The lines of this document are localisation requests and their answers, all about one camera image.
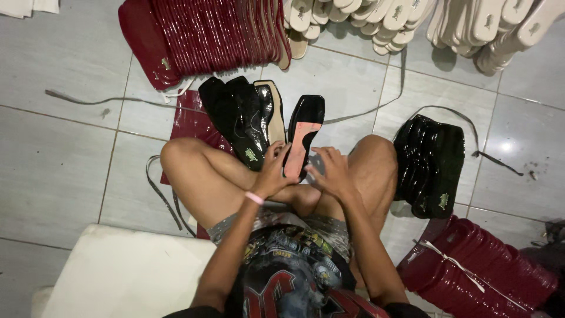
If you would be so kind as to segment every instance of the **patterned shorts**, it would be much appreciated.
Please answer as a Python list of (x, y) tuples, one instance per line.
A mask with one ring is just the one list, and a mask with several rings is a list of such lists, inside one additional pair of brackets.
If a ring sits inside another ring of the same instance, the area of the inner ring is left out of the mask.
[[(221, 238), (232, 226), (235, 218), (236, 214), (232, 214), (207, 230), (210, 240), (214, 244), (220, 244)], [(313, 213), (305, 218), (300, 218), (292, 212), (273, 212), (262, 207), (253, 223), (252, 231), (277, 224), (296, 225), (319, 234), (349, 263), (349, 232), (344, 221)]]

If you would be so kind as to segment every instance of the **hand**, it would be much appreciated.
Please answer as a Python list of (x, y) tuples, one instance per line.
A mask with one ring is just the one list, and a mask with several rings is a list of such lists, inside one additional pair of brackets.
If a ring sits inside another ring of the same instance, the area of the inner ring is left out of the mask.
[(261, 172), (250, 190), (262, 199), (275, 195), (284, 187), (300, 181), (299, 178), (283, 177), (283, 160), (291, 143), (287, 143), (284, 147), (283, 145), (284, 142), (276, 141), (267, 149)]
[(357, 196), (359, 194), (348, 173), (349, 165), (347, 163), (347, 156), (342, 156), (341, 152), (334, 147), (312, 147), (312, 151), (319, 154), (321, 160), (324, 162), (325, 175), (321, 175), (320, 172), (311, 165), (306, 166), (305, 169), (316, 179), (316, 184), (323, 191), (341, 201), (347, 197)]

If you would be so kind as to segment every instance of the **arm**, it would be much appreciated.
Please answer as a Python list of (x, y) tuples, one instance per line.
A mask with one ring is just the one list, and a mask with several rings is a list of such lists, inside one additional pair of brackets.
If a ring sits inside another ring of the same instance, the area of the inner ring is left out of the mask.
[[(282, 141), (277, 141), (269, 147), (263, 169), (250, 190), (262, 199), (276, 194), (289, 184), (298, 183), (297, 179), (283, 177), (283, 158), (290, 149), (290, 143), (280, 149), (282, 145)], [(232, 226), (202, 273), (191, 307), (210, 306), (224, 312), (225, 300), (236, 280), (258, 210), (259, 204), (248, 197), (244, 198)]]
[(312, 166), (307, 170), (314, 176), (316, 183), (333, 195), (343, 207), (351, 231), (355, 258), (369, 296), (382, 307), (389, 303), (408, 303), (404, 284), (371, 225), (361, 194), (349, 178), (347, 156), (342, 156), (333, 147), (312, 150), (321, 156), (325, 175), (320, 175)]

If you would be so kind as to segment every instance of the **pink insole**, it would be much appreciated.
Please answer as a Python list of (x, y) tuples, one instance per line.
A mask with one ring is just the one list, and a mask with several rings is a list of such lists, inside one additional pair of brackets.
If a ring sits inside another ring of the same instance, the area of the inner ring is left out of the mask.
[(320, 128), (321, 124), (318, 123), (296, 123), (294, 139), (292, 140), (292, 148), (290, 149), (290, 154), (288, 155), (288, 159), (286, 159), (286, 164), (284, 166), (284, 175), (287, 178), (298, 178), (300, 176), (302, 164), (304, 163), (304, 155), (308, 150), (304, 149), (302, 139), (311, 132), (319, 131)]

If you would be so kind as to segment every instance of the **floor tile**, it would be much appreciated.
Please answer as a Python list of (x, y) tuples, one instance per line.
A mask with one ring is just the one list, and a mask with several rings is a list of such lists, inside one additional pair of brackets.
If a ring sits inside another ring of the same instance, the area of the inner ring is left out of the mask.
[(361, 30), (355, 28), (349, 21), (341, 23), (328, 22), (328, 24), (322, 26), (320, 37), (316, 40), (310, 40), (310, 44), (381, 63), (388, 63), (390, 55), (378, 55), (375, 53), (371, 38), (371, 36), (362, 34)]
[(565, 20), (553, 24), (545, 37), (514, 55), (502, 73), (499, 92), (565, 109)]
[(437, 308), (434, 304), (431, 304), (428, 301), (424, 300), (418, 294), (406, 291), (406, 296), (408, 297), (408, 301), (411, 305), (414, 305), (425, 312), (437, 312), (438, 314), (443, 312), (443, 310)]
[[(383, 245), (395, 266), (412, 250), (415, 245), (413, 240), (418, 240), (428, 226), (429, 220), (415, 217), (410, 212), (410, 208), (410, 204), (405, 201), (393, 202), (380, 234)], [(455, 204), (453, 213), (465, 218), (467, 209), (466, 205)]]
[(562, 218), (563, 122), (565, 111), (499, 95), (485, 152), (526, 175), (520, 177), (483, 158), (472, 206), (541, 221)]
[[(500, 73), (486, 76), (477, 70), (472, 59), (456, 55), (450, 48), (440, 50), (433, 46), (425, 36), (430, 20), (431, 15), (408, 43), (406, 68), (496, 92)], [(390, 65), (401, 65), (400, 53), (390, 57)]]
[[(398, 96), (400, 73), (399, 68), (388, 68), (381, 104)], [(479, 135), (479, 149), (482, 150), (495, 99), (496, 93), (494, 92), (406, 71), (402, 97), (377, 111), (373, 133), (392, 140), (398, 129), (418, 108), (427, 105), (446, 106), (463, 113), (473, 121)], [(444, 109), (427, 108), (422, 110), (420, 114), (438, 122), (460, 126), (465, 132), (467, 146), (465, 163), (459, 178), (455, 201), (461, 204), (469, 204), (480, 162), (479, 158), (471, 156), (476, 150), (471, 126)]]
[(84, 101), (123, 96), (132, 51), (120, 31), (120, 4), (69, 0), (56, 15), (0, 16), (0, 105), (116, 128), (121, 101), (76, 105), (44, 90)]
[(0, 107), (0, 237), (72, 248), (96, 223), (115, 132)]
[[(145, 175), (147, 160), (159, 154), (163, 145), (164, 141), (118, 133), (100, 224), (191, 237), (186, 229), (179, 231)], [(156, 160), (149, 176), (174, 209), (171, 186), (159, 183), (161, 172), (159, 160)], [(182, 204), (180, 206), (184, 220), (188, 222), (190, 215)]]
[(545, 223), (540, 221), (477, 208), (469, 209), (469, 220), (517, 249), (532, 247), (533, 240), (546, 242)]
[[(261, 67), (241, 68), (236, 71), (225, 72), (219, 75), (216, 74), (218, 78), (224, 81), (228, 81), (240, 75), (245, 76), (247, 80), (252, 83), (260, 78)], [(200, 84), (209, 77), (210, 75), (198, 76), (190, 86), (190, 89), (197, 90)], [(174, 88), (169, 89), (167, 93), (178, 92), (178, 89), (185, 87), (186, 82), (187, 80), (185, 79), (174, 86)], [(132, 59), (132, 67), (129, 72), (125, 96), (164, 104), (161, 92), (156, 91), (153, 86), (151, 86), (139, 61), (135, 57)], [(176, 106), (176, 98), (172, 98), (168, 105)], [(171, 136), (174, 117), (174, 108), (162, 108), (143, 102), (125, 101), (121, 112), (120, 130), (168, 140)]]
[(52, 286), (71, 252), (0, 239), (0, 312), (2, 317), (29, 318), (32, 295)]
[[(379, 100), (386, 66), (364, 59), (313, 48), (302, 59), (292, 60), (290, 69), (275, 64), (263, 69), (262, 79), (275, 81), (282, 96), (285, 125), (303, 94), (325, 99), (325, 118), (334, 119), (363, 113)], [(349, 153), (357, 141), (371, 133), (375, 114), (322, 126), (312, 145), (334, 146)]]

